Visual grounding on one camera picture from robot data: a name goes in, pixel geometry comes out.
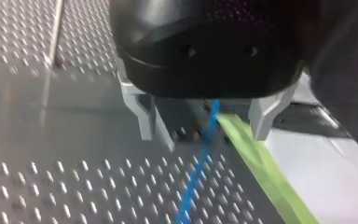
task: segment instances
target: perforated metal sheet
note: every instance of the perforated metal sheet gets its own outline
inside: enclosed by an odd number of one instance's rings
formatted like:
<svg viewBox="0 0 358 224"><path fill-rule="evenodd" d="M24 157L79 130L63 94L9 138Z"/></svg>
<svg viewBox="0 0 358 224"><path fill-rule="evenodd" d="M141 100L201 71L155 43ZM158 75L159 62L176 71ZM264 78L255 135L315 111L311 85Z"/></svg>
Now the perforated metal sheet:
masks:
<svg viewBox="0 0 358 224"><path fill-rule="evenodd" d="M108 4L107 0L65 1L58 52L61 69L115 75ZM53 12L52 0L0 1L0 66L29 67L45 62Z"/></svg>
<svg viewBox="0 0 358 224"><path fill-rule="evenodd" d="M171 223L196 163L29 162L19 170L0 163L0 223ZM206 167L194 192L193 223L263 223L223 155Z"/></svg>

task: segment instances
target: blue wire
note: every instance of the blue wire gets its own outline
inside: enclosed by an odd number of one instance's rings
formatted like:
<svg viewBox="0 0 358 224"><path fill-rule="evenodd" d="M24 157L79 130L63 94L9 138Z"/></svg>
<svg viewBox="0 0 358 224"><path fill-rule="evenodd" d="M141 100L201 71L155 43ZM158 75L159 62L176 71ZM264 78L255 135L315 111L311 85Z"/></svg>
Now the blue wire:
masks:
<svg viewBox="0 0 358 224"><path fill-rule="evenodd" d="M214 131L217 129L217 117L219 112L220 101L215 100L212 106L209 125L207 130L204 131L203 148L198 158L199 163L196 165L193 173L190 175L190 181L187 183L187 188L182 197L182 204L179 208L179 213L176 217L175 224L190 223L191 201L193 200L194 191L197 189L197 182L200 179L200 174L204 169L204 164L207 161L209 155L210 150L208 146L212 142Z"/></svg>

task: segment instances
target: hole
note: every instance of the hole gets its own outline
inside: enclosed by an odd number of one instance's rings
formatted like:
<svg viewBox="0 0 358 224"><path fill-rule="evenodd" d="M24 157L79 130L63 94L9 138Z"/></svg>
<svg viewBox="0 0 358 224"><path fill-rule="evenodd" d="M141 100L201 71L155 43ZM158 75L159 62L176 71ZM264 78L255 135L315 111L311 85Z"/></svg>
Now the hole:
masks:
<svg viewBox="0 0 358 224"><path fill-rule="evenodd" d="M245 53L245 55L247 55L250 58L253 58L254 56L257 55L258 53L258 48L256 46L249 46L246 47L243 52Z"/></svg>
<svg viewBox="0 0 358 224"><path fill-rule="evenodd" d="M197 52L196 50L194 49L193 46L191 45L184 45L182 46L182 53L187 57L187 58L192 58L194 57Z"/></svg>

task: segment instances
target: metal rod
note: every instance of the metal rod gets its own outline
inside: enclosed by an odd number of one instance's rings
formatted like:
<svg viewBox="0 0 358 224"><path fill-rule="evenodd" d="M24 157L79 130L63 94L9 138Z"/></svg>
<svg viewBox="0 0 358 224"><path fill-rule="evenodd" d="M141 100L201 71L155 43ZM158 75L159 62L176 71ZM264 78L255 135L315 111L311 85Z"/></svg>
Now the metal rod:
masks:
<svg viewBox="0 0 358 224"><path fill-rule="evenodd" d="M57 60L57 51L60 42L60 34L62 29L62 14L65 7L65 0L56 0L54 10L53 31L51 33L50 49L48 57L45 59L48 66L53 66Z"/></svg>

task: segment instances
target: green tape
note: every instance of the green tape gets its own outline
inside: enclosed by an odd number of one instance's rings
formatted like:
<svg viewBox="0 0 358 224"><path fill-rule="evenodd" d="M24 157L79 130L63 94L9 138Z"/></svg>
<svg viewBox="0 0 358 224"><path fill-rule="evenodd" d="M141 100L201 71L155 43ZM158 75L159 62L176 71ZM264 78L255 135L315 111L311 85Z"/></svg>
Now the green tape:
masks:
<svg viewBox="0 0 358 224"><path fill-rule="evenodd" d="M221 115L219 123L286 224L318 221L281 172L264 142L253 140L251 127L236 115Z"/></svg>

